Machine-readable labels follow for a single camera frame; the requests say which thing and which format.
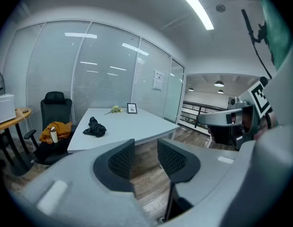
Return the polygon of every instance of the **black framed picture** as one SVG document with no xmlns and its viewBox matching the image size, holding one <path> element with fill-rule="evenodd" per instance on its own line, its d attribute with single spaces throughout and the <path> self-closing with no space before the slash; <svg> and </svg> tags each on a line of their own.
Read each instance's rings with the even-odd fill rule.
<svg viewBox="0 0 293 227">
<path fill-rule="evenodd" d="M 136 104 L 127 104 L 127 113 L 128 114 L 136 114 L 137 113 Z"/>
</svg>

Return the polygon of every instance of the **white bottle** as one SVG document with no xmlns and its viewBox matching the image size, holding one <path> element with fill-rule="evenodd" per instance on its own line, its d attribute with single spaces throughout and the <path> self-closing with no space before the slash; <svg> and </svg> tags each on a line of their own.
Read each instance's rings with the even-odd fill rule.
<svg viewBox="0 0 293 227">
<path fill-rule="evenodd" d="M 58 142 L 57 131 L 54 126 L 51 128 L 51 137 L 54 143 Z"/>
</svg>

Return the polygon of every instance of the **wooden tabletop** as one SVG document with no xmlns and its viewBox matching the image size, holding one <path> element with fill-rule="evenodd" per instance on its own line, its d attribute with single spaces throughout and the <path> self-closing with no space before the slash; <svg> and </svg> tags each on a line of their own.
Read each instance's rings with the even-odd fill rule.
<svg viewBox="0 0 293 227">
<path fill-rule="evenodd" d="M 4 130 L 10 126 L 15 125 L 16 123 L 19 123 L 21 121 L 24 120 L 23 117 L 27 118 L 30 114 L 32 113 L 32 110 L 30 108 L 17 108 L 16 110 L 16 118 L 6 121 L 4 123 L 0 123 L 0 131 Z"/>
</svg>

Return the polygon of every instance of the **chair headrest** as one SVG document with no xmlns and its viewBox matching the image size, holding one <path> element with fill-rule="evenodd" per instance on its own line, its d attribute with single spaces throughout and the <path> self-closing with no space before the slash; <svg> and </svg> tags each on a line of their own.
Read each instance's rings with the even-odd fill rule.
<svg viewBox="0 0 293 227">
<path fill-rule="evenodd" d="M 44 98 L 45 104 L 65 104 L 63 92 L 48 92 Z"/>
</svg>

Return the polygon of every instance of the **white appliance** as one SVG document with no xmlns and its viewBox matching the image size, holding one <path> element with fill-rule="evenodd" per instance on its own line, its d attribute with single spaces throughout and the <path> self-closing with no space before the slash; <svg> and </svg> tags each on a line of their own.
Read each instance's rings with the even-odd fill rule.
<svg viewBox="0 0 293 227">
<path fill-rule="evenodd" d="M 16 117 L 14 95 L 0 95 L 0 123 Z"/>
</svg>

